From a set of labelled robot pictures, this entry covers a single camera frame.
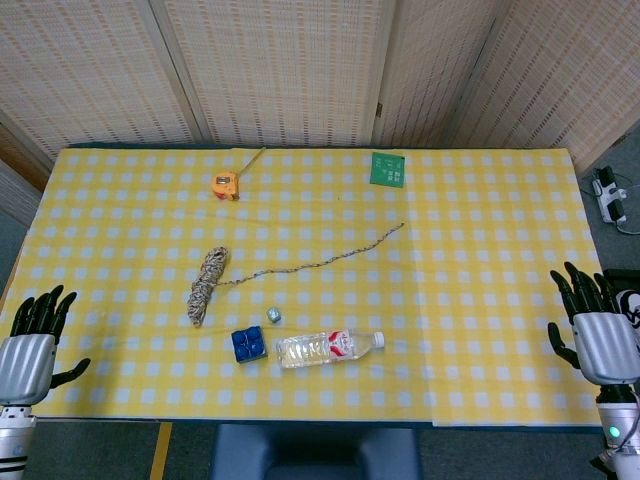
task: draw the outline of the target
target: woven screen panel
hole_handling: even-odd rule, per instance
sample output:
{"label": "woven screen panel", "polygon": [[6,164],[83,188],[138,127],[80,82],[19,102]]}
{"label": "woven screen panel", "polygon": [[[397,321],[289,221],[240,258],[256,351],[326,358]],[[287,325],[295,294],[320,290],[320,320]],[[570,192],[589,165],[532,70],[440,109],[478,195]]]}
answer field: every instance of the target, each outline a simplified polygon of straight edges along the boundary
{"label": "woven screen panel", "polygon": [[3,160],[0,158],[0,211],[28,227],[42,194]]}
{"label": "woven screen panel", "polygon": [[44,191],[49,172],[36,165],[2,125],[0,125],[0,160],[39,191]]}
{"label": "woven screen panel", "polygon": [[374,144],[439,146],[499,3],[407,0],[398,4]]}
{"label": "woven screen panel", "polygon": [[216,142],[370,142],[385,0],[165,6]]}
{"label": "woven screen panel", "polygon": [[515,0],[456,147],[567,147],[583,170],[640,118],[640,1]]}
{"label": "woven screen panel", "polygon": [[0,109],[49,157],[79,142],[188,142],[131,1],[0,2]]}

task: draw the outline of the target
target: cable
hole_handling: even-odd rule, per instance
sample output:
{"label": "cable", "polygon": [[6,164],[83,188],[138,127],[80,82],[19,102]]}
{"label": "cable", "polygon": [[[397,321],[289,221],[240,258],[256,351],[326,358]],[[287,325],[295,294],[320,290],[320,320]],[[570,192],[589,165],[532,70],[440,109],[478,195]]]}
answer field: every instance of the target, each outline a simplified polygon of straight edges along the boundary
{"label": "cable", "polygon": [[631,426],[629,433],[627,433],[627,435],[624,437],[624,440],[622,441],[622,443],[620,443],[620,446],[616,448],[616,453],[620,452],[622,450],[622,447],[625,446],[629,439],[635,435],[636,430],[638,429],[638,423],[640,422],[640,397],[636,392],[631,393],[633,393],[633,396],[636,399],[636,418],[633,421],[633,425]]}
{"label": "cable", "polygon": [[629,230],[625,230],[618,222],[616,222],[616,230],[620,233],[624,233],[625,235],[640,235],[640,232],[630,232]]}
{"label": "cable", "polygon": [[630,179],[629,177],[627,177],[626,175],[622,175],[621,173],[616,173],[616,172],[613,172],[613,174],[614,174],[616,177],[624,178],[624,179],[625,179],[625,180],[627,180],[629,183],[633,184],[633,180],[631,180],[631,179]]}
{"label": "cable", "polygon": [[602,196],[602,192],[600,192],[600,195],[595,195],[595,194],[593,194],[593,193],[591,193],[591,192],[587,192],[587,191],[586,191],[585,189],[583,189],[583,188],[581,188],[581,189],[580,189],[580,191],[581,191],[582,193],[584,193],[585,195],[589,195],[590,197],[593,197],[593,198],[598,198],[598,197]]}

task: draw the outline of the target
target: blue object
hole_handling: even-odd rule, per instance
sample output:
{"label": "blue object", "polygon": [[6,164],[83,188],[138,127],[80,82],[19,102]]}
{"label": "blue object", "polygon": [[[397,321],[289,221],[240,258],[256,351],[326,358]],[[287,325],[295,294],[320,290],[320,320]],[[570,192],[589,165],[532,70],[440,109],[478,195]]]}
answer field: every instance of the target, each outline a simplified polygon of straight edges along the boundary
{"label": "blue object", "polygon": [[236,330],[231,334],[233,351],[236,354],[236,362],[244,363],[266,357],[264,338],[260,327],[249,327],[246,330]]}
{"label": "blue object", "polygon": [[280,423],[219,425],[210,480],[422,479],[417,430]]}

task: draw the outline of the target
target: yellow checkered tablecloth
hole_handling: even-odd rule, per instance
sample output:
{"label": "yellow checkered tablecloth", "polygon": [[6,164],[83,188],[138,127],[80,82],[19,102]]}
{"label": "yellow checkered tablecloth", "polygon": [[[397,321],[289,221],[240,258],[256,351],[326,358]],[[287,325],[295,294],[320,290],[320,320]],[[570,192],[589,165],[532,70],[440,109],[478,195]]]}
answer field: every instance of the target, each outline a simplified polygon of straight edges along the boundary
{"label": "yellow checkered tablecloth", "polygon": [[[394,189],[369,184],[371,150],[272,149],[238,202],[213,198],[212,175],[254,153],[61,152],[0,324],[8,333],[24,298],[63,283],[78,299],[57,370],[93,362],[38,415],[597,423],[595,390],[546,339],[548,321],[567,325],[549,269],[599,269],[566,150],[391,151],[406,157]],[[227,280],[367,245],[401,221],[365,254],[220,287],[204,326],[189,323],[214,246],[230,249]],[[256,324],[271,354],[238,365],[230,334]],[[278,366],[277,338],[343,327],[382,330],[384,351]]]}

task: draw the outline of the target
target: plastic water bottle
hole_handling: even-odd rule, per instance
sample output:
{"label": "plastic water bottle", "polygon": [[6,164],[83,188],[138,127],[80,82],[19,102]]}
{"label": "plastic water bottle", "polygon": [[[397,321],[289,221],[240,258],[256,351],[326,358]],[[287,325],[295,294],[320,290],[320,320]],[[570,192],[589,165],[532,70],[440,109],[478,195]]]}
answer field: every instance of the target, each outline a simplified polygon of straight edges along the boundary
{"label": "plastic water bottle", "polygon": [[283,368],[356,360],[372,348],[382,347],[382,332],[360,333],[353,330],[300,335],[276,342],[278,361]]}

